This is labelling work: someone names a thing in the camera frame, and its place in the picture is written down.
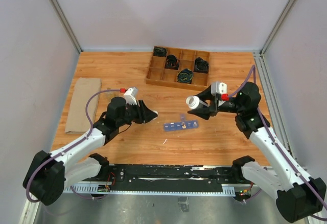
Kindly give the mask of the white pill bottle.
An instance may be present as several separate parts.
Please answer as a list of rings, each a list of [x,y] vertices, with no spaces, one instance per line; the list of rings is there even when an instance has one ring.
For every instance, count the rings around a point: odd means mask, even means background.
[[[202,101],[198,96],[189,96],[186,98],[185,102],[191,110],[209,107],[209,105],[206,102]]]

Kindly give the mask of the blue weekly pill organizer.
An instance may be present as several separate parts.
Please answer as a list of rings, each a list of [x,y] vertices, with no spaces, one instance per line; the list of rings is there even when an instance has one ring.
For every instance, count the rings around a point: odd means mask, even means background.
[[[199,127],[198,120],[187,120],[185,114],[180,115],[180,121],[168,122],[163,125],[163,129],[165,132],[196,129],[198,127]]]

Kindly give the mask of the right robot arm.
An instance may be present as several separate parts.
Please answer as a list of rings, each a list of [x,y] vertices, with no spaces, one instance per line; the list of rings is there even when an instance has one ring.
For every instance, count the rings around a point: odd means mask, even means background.
[[[261,95],[256,83],[246,82],[229,96],[227,85],[214,82],[197,95],[186,98],[189,114],[208,120],[219,112],[234,113],[236,126],[265,156],[274,172],[265,170],[250,156],[232,163],[231,176],[237,183],[250,181],[268,194],[282,217],[290,222],[326,208],[326,184],[313,178],[291,156],[259,109]]]

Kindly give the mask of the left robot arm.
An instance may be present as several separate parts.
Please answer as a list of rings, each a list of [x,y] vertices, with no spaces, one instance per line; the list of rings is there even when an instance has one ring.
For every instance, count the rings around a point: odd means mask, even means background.
[[[124,125],[145,124],[158,117],[143,100],[128,104],[123,97],[113,98],[100,119],[90,129],[52,152],[37,152],[23,181],[26,197],[32,203],[53,204],[63,191],[86,178],[103,181],[109,176],[108,166],[98,156],[84,157],[113,140]]]

